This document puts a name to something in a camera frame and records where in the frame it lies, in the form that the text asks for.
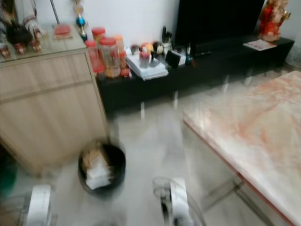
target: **tile floor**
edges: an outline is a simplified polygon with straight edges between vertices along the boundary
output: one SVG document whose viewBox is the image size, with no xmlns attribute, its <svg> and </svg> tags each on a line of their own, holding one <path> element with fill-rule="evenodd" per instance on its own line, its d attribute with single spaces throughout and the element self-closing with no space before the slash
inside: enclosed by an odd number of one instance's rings
<svg viewBox="0 0 301 226">
<path fill-rule="evenodd" d="M 158 176 L 185 178 L 187 190 L 204 210 L 208 226 L 264 225 L 234 193 L 208 208 L 216 195 L 210 191 L 227 183 L 233 174 L 182 125 L 182 111 L 196 101 L 239 95 L 290 70 L 280 68 L 259 74 L 248 86 L 241 79 L 228 86 L 202 85 L 179 92 L 176 109 L 168 98 L 146 102 L 144 120 L 140 112 L 116 115 L 110 121 L 111 135 L 123 144 L 127 156 L 126 179 L 117 194 L 101 200 L 85 192 L 78 180 L 76 162 L 52 169 L 40 180 L 20 169 L 14 190 L 2 199 L 0 225 L 22 225 L 23 213 L 28 208 L 26 197 L 35 184 L 41 183 L 49 183 L 53 188 L 52 226 L 164 225 L 160 203 L 152 188 L 152 180 Z M 243 190 L 275 225 L 286 225 L 250 189 L 244 186 Z"/>
</svg>

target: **black tv screen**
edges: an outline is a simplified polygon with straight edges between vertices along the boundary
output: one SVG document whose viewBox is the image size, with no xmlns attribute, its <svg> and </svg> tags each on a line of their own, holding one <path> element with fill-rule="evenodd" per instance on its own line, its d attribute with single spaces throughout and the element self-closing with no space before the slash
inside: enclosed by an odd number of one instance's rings
<svg viewBox="0 0 301 226">
<path fill-rule="evenodd" d="M 254 31 L 264 0 L 180 0 L 177 45 L 201 44 Z"/>
</svg>

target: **white wall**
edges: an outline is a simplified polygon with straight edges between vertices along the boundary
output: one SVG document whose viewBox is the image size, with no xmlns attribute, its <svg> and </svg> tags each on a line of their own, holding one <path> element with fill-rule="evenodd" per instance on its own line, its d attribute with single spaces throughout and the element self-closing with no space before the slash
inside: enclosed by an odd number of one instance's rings
<svg viewBox="0 0 301 226">
<path fill-rule="evenodd" d="M 73 0 L 53 0 L 61 22 L 75 23 Z M 38 20 L 55 24 L 50 0 L 36 0 Z M 126 45 L 161 39 L 162 27 L 175 31 L 179 0 L 83 0 L 83 16 L 91 28 L 103 26 L 108 35 L 122 34 Z M 282 36 L 294 39 L 301 31 L 301 0 L 289 0 L 291 19 L 281 27 Z"/>
</svg>

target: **black trash bin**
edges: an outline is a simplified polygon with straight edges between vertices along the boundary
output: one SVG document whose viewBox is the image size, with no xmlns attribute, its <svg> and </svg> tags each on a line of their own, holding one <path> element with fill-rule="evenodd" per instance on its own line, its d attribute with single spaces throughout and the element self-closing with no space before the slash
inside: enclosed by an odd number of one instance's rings
<svg viewBox="0 0 301 226">
<path fill-rule="evenodd" d="M 95 147 L 95 145 L 101 146 L 102 150 L 105 151 L 107 155 L 110 165 L 114 167 L 111 172 L 112 178 L 109 179 L 110 183 L 92 190 L 86 185 L 87 174 L 83 169 L 83 156 L 89 152 L 91 148 Z M 122 184 L 126 173 L 126 156 L 121 148 L 122 147 L 118 142 L 108 142 L 102 139 L 96 139 L 90 142 L 80 153 L 78 161 L 79 180 L 89 193 L 103 197 L 110 196 Z"/>
</svg>

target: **television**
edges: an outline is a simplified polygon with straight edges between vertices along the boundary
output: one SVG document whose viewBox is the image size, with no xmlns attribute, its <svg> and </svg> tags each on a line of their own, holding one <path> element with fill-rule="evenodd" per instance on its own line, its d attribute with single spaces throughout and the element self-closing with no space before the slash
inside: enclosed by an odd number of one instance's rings
<svg viewBox="0 0 301 226">
<path fill-rule="evenodd" d="M 243 42 L 253 33 L 264 0 L 180 0 L 176 45 L 197 54 Z"/>
</svg>

